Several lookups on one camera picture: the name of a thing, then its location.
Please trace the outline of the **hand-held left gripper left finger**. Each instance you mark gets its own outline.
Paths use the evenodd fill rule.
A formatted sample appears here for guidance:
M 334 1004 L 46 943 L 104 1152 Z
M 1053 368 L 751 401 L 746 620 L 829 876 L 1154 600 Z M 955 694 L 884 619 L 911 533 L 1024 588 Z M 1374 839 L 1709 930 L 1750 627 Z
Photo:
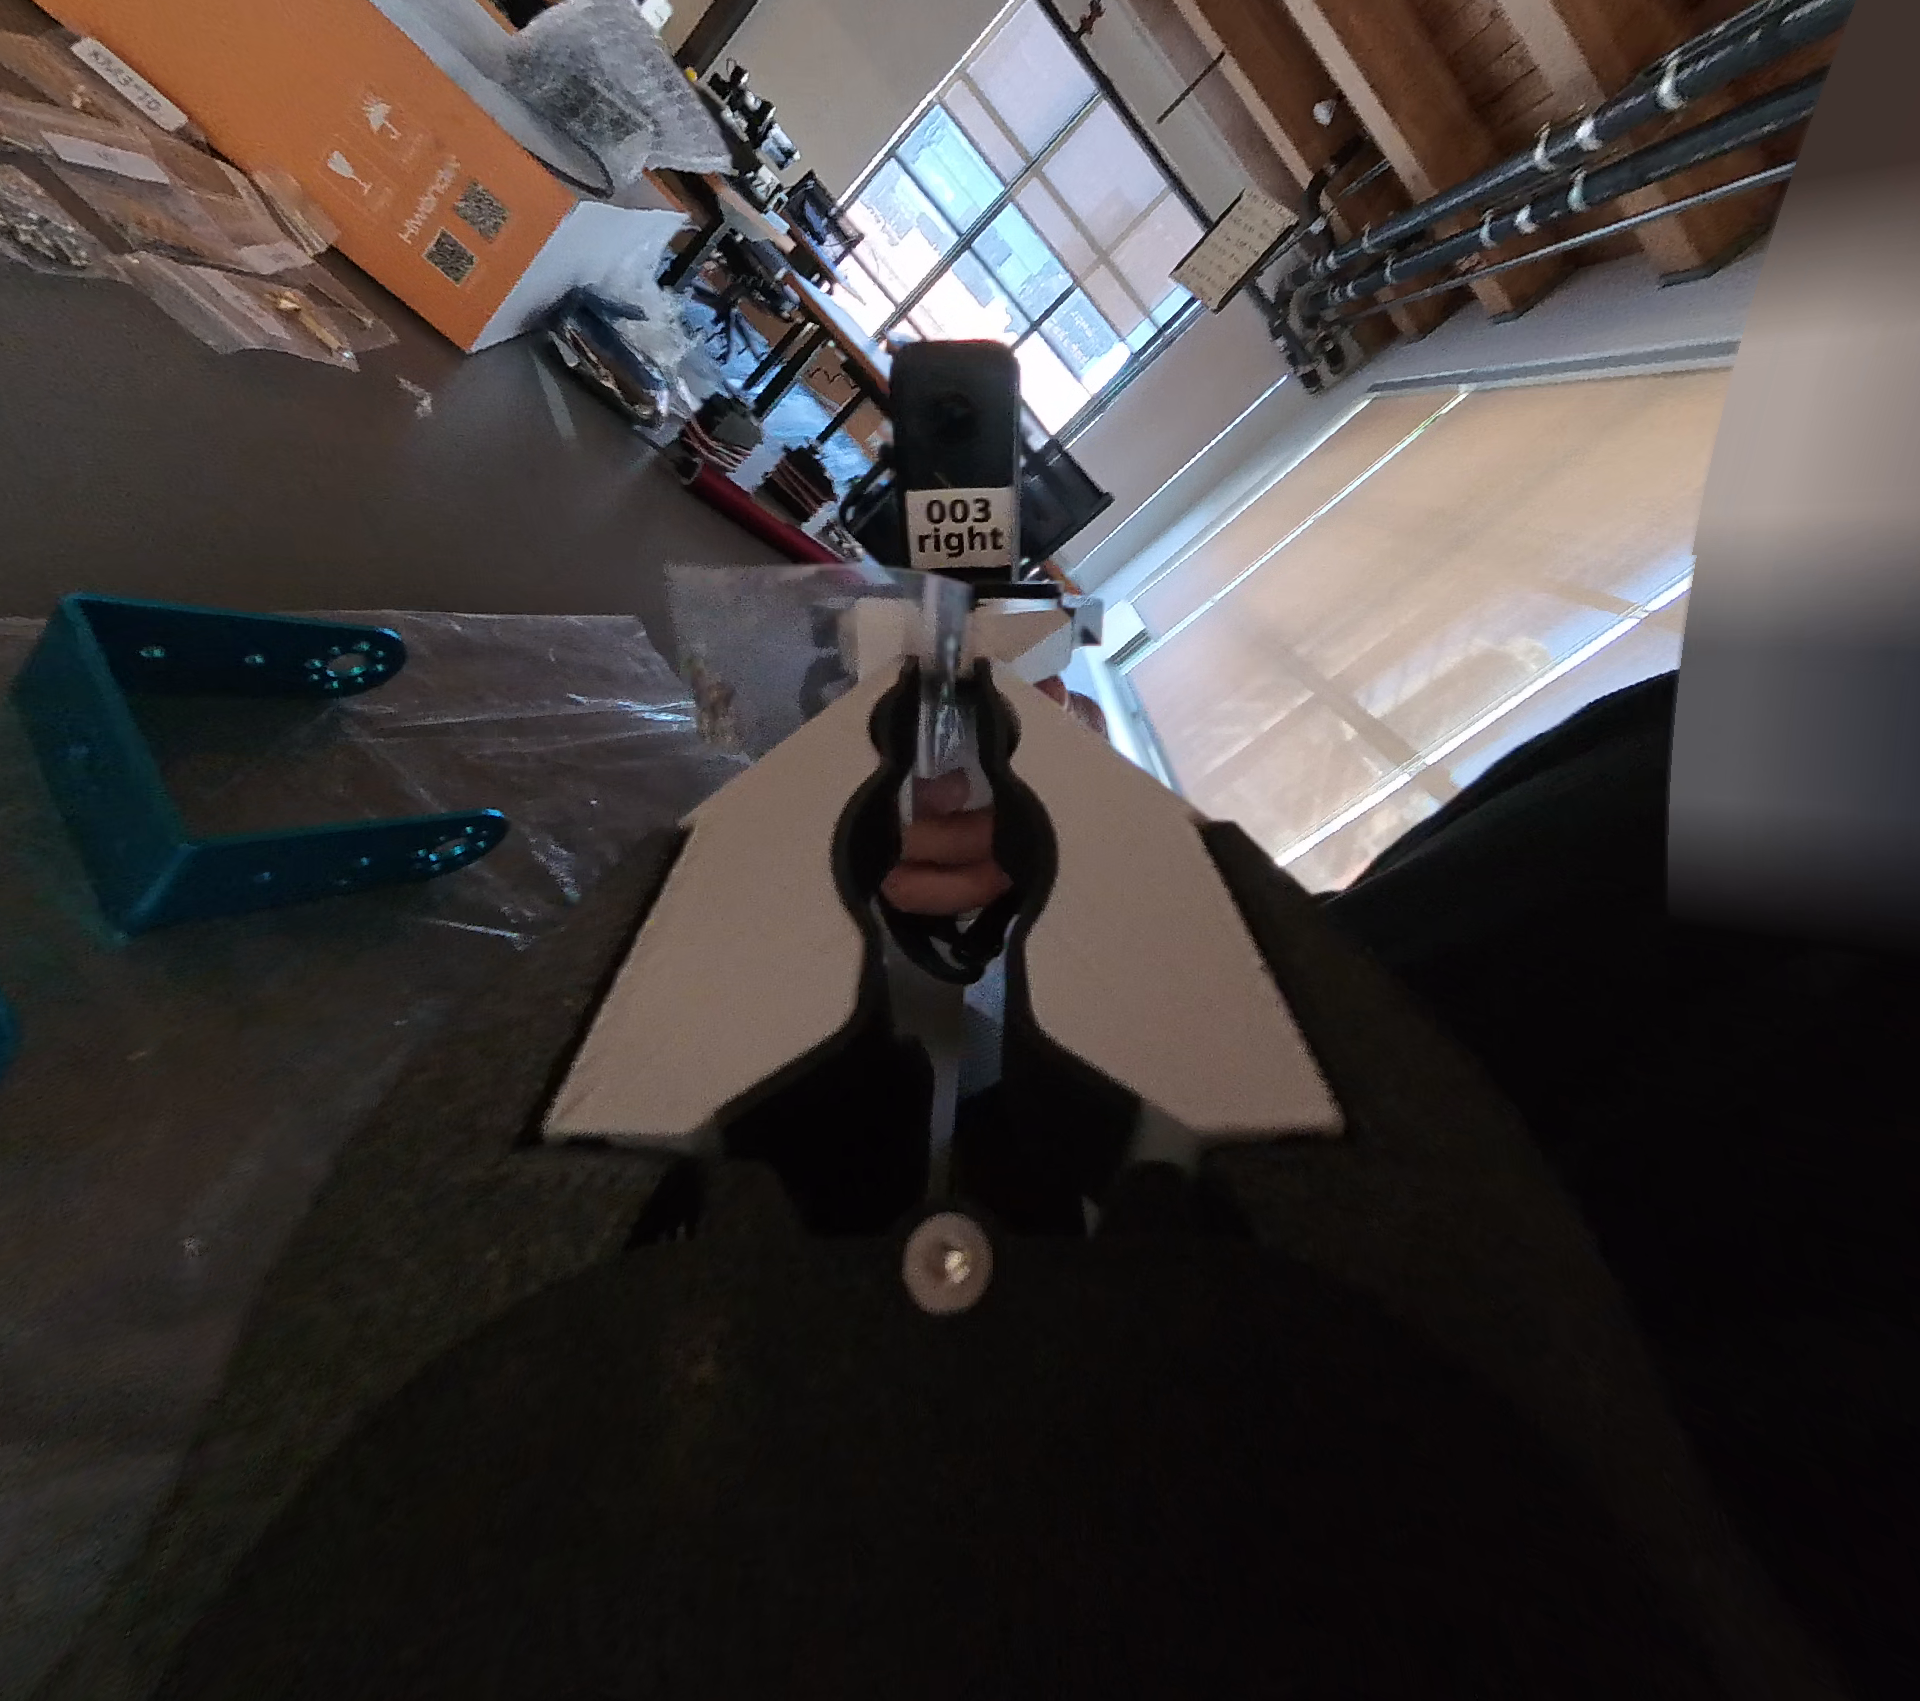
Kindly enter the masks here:
M 713 1153 L 764 1107 L 922 1138 L 922 1045 L 897 1029 L 871 902 L 918 711 L 898 662 L 691 815 L 544 1144 Z

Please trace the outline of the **wooden work table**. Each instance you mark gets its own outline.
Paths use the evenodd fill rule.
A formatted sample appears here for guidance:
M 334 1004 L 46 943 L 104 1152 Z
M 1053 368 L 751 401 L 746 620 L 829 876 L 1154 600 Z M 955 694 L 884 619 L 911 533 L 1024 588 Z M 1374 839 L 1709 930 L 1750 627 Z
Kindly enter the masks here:
M 756 206 L 721 175 L 657 170 L 660 196 L 684 213 L 688 230 L 660 265 L 660 286 L 697 300 L 728 341 L 725 361 L 745 370 L 739 389 L 754 413 L 768 415 L 809 375 L 819 357 L 837 361 L 848 399 L 831 423 L 860 407 L 892 415 L 890 368 L 882 344 L 867 339 L 831 297 L 847 282 L 838 262 L 804 230 Z

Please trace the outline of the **black ceiling pipes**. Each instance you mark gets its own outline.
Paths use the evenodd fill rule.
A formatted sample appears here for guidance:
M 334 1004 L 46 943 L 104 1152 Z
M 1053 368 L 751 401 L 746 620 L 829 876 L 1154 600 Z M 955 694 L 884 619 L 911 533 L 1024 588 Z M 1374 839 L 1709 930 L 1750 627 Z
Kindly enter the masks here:
M 1604 211 L 1783 142 L 1812 118 L 1827 71 L 1735 91 L 1829 47 L 1857 3 L 1753 0 L 1472 178 L 1347 241 L 1303 236 L 1269 322 L 1288 370 L 1320 392 L 1356 370 L 1356 322 L 1592 246 Z

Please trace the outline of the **bag of blue parts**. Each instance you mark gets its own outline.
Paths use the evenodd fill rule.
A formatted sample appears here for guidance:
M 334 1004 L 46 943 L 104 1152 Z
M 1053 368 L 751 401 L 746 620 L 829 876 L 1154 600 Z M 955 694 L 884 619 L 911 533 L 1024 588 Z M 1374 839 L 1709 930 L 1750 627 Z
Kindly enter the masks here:
M 573 381 L 644 432 L 678 423 L 678 384 L 624 333 L 637 309 L 594 289 L 573 289 L 548 312 L 544 339 Z

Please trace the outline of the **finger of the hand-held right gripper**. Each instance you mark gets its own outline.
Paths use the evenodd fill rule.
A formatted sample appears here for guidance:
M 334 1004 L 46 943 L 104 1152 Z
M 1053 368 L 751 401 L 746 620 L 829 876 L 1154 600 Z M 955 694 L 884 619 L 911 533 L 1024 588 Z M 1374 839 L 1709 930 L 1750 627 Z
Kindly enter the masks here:
M 991 662 L 1002 674 L 1043 684 L 1062 678 L 1085 646 L 1104 635 L 1103 600 L 979 600 L 965 637 L 965 670 Z
M 860 588 L 837 607 L 837 659 L 848 683 L 890 683 L 902 665 L 930 665 L 939 602 L 925 586 Z

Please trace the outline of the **black monitor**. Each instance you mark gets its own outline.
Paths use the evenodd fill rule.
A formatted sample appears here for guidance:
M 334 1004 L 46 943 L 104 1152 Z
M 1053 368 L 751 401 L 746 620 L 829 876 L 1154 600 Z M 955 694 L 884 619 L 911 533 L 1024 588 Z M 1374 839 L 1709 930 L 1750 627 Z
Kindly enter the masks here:
M 864 233 L 812 168 L 785 189 L 780 218 L 790 236 L 819 261 L 816 273 L 824 270 L 824 278 L 838 278 L 841 267 L 864 241 Z

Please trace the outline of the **blue U-shaped metal bracket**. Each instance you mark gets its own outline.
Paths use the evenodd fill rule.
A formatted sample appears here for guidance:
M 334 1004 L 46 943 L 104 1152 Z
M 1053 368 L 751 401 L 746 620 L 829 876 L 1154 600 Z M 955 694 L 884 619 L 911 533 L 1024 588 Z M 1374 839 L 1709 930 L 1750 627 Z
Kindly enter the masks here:
M 140 694 L 334 704 L 397 681 L 409 659 L 372 625 L 66 595 L 12 704 L 109 922 L 144 934 L 236 919 L 434 880 L 498 851 L 512 823 L 495 809 L 197 834 L 133 711 Z

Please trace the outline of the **dark red tube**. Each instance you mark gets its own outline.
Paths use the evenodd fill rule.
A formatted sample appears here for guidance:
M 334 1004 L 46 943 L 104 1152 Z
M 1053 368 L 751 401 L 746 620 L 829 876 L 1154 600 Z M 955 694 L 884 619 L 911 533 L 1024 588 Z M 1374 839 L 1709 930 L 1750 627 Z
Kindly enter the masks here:
M 845 558 L 819 537 L 760 504 L 725 471 L 707 463 L 678 469 L 681 487 L 718 516 L 735 522 L 760 545 L 773 548 L 785 563 L 809 566 L 843 566 Z

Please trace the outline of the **large clear plastic sheet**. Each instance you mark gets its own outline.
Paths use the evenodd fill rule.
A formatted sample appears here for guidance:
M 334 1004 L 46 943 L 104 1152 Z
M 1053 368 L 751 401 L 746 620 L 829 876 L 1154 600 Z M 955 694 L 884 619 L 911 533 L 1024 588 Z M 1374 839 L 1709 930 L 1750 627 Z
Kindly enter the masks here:
M 128 937 L 5 711 L 5 1444 L 166 1446 L 394 1072 L 730 765 L 630 617 L 390 614 L 334 706 L 155 703 L 192 828 L 498 809 L 474 871 Z

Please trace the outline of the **small clear screw bag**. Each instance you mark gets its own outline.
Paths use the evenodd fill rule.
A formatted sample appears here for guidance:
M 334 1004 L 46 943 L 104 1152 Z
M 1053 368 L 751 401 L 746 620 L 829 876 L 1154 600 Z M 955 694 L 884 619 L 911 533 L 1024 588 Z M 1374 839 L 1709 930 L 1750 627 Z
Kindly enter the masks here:
M 860 588 L 925 586 L 937 600 L 937 650 L 920 681 L 917 774 L 967 755 L 962 653 L 975 595 L 969 584 L 871 565 L 672 566 L 668 612 L 678 670 L 701 733 L 725 755 L 756 763 L 852 693 L 838 661 L 838 604 Z

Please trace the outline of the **window with roller blind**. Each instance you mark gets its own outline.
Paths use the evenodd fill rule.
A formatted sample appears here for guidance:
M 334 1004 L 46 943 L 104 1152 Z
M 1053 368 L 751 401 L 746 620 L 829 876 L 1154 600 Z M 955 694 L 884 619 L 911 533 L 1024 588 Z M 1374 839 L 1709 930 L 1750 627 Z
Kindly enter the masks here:
M 1132 598 L 1171 782 L 1310 891 L 1676 670 L 1729 367 L 1377 397 Z

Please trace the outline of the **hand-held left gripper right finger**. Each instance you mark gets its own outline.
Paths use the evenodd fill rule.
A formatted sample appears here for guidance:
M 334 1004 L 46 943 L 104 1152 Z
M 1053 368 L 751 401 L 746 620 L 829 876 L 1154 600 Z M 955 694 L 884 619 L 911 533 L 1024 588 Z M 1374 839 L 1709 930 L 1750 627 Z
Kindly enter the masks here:
M 1197 1144 L 1347 1123 L 1202 816 L 1010 668 L 997 818 L 1037 851 L 1004 956 L 1004 1074 L 1059 1065 Z

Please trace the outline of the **orange and white cardboard box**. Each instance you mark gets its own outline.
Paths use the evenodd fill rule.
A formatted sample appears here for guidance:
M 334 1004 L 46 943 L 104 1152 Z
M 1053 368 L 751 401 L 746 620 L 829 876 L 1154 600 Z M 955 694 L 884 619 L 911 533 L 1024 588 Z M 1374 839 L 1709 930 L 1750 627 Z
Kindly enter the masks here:
M 637 299 L 684 215 L 593 199 L 582 160 L 474 95 L 377 0 L 32 0 L 181 104 L 241 167 L 292 177 L 336 246 L 474 352 L 574 290 Z

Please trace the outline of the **grey desk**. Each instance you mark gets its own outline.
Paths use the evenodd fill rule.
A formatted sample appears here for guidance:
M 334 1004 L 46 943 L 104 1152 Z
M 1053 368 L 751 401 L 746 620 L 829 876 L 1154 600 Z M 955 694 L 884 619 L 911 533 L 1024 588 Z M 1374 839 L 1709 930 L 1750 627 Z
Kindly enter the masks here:
M 774 563 L 538 344 L 464 357 L 346 262 L 329 269 L 397 337 L 358 370 L 218 355 L 125 284 L 5 265 L 5 678 L 74 591 L 390 629 L 394 612 L 630 617 L 666 659 L 672 566 Z M 485 995 L 538 975 L 566 921 Z M 107 1428 L 5 1444 L 5 1698 L 36 1698 L 140 1558 L 342 1149 L 170 1444 L 104 1444 Z

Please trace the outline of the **bubble wrap bundle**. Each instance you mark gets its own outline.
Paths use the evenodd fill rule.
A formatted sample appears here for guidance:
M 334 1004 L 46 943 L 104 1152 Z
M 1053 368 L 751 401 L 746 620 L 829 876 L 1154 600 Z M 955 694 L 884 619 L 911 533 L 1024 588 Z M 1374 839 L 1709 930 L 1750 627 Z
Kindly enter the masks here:
M 613 195 L 653 173 L 735 168 L 718 118 L 637 0 L 561 0 L 506 43 L 503 71 L 520 104 L 593 155 Z

